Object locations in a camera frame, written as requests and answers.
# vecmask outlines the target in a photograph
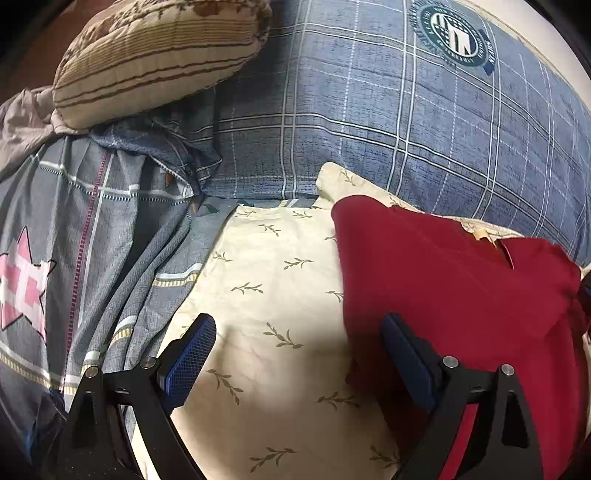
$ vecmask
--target pink star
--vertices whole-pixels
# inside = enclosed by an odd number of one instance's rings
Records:
[[[56,266],[53,260],[33,264],[29,233],[25,227],[0,255],[0,326],[4,330],[20,317],[46,340],[45,292],[47,277]]]

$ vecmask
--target beige striped pillow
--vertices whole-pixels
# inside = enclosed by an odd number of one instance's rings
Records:
[[[64,54],[56,109],[87,128],[180,99],[237,72],[270,25],[268,0],[118,0]]]

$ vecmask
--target red strip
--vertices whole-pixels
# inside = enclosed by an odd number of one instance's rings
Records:
[[[92,218],[92,211],[95,208],[95,200],[99,191],[100,184],[103,181],[103,174],[105,172],[105,163],[107,160],[107,153],[103,154],[100,161],[99,172],[96,174],[96,180],[92,193],[90,194],[90,202],[88,204],[88,211],[86,212],[86,220],[82,235],[80,237],[80,246],[78,247],[78,257],[76,258],[76,272],[74,273],[74,287],[72,289],[72,303],[70,304],[70,320],[68,324],[68,334],[66,338],[66,361],[70,355],[70,347],[72,346],[72,337],[74,335],[74,316],[76,314],[76,306],[78,305],[78,289],[80,285],[80,273],[82,271],[82,259],[86,250],[86,237],[90,228],[90,220]]]

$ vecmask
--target green circular emblem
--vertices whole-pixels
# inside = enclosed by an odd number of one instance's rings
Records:
[[[494,64],[486,34],[451,8],[438,2],[419,0],[411,7],[410,18],[421,40],[446,60],[466,67]]]

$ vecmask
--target red garment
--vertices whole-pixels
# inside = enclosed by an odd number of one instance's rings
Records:
[[[586,422],[579,268],[546,240],[504,239],[497,248],[454,220],[365,196],[339,201],[332,217],[353,355],[348,382],[376,396],[402,457],[422,435],[427,415],[410,401],[382,345],[380,326],[390,312],[439,355],[468,368],[511,364],[534,420],[544,479],[558,478]],[[467,409],[440,480],[455,476],[473,419]]]

